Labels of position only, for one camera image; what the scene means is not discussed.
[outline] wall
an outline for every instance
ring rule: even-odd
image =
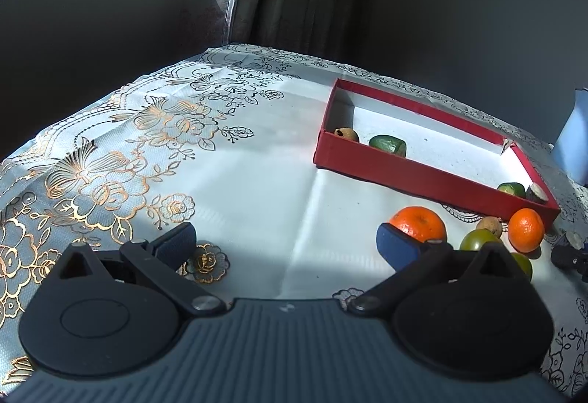
[[[42,128],[174,62],[181,4],[0,0],[0,159]]]
[[[588,85],[588,0],[368,0],[359,66],[554,142]]]

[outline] tangerine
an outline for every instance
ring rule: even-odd
[[[528,253],[541,244],[545,226],[533,209],[517,210],[509,220],[509,242],[519,252]]]
[[[430,239],[447,240],[447,231],[441,217],[426,207],[405,207],[396,212],[388,222],[419,242]]]

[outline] table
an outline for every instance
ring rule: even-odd
[[[562,208],[533,261],[533,284],[556,327],[542,374],[566,394],[578,390],[588,377],[588,297],[579,276],[555,269],[549,253],[564,231],[588,235],[588,193],[557,169],[550,146],[448,96],[248,44],[209,49],[143,76],[2,163],[0,390],[10,392],[32,372],[17,337],[19,317],[71,242],[115,249],[190,221],[200,258],[179,271],[227,302],[333,296],[343,308],[393,274],[375,232],[396,210],[424,204],[459,245],[479,215],[315,168],[336,78],[464,115],[527,153]],[[503,241],[510,247],[506,234]]]

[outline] red cardboard tray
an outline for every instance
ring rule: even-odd
[[[361,143],[336,136],[337,128],[354,128]],[[405,140],[406,158],[368,146],[377,134]],[[560,212],[555,198],[518,146],[505,149],[505,142],[498,132],[433,106],[337,79],[313,162],[318,168],[505,220],[528,207],[549,229]],[[549,201],[537,204],[496,190],[502,182],[525,187],[534,182]]]

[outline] black round disc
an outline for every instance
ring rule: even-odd
[[[535,370],[553,335],[551,317],[528,282],[492,277],[416,291],[396,309],[393,327],[417,359],[453,377],[481,380]]]
[[[179,327],[170,300],[130,283],[72,278],[51,301],[35,303],[21,320],[23,349],[66,378],[131,371],[162,354]]]

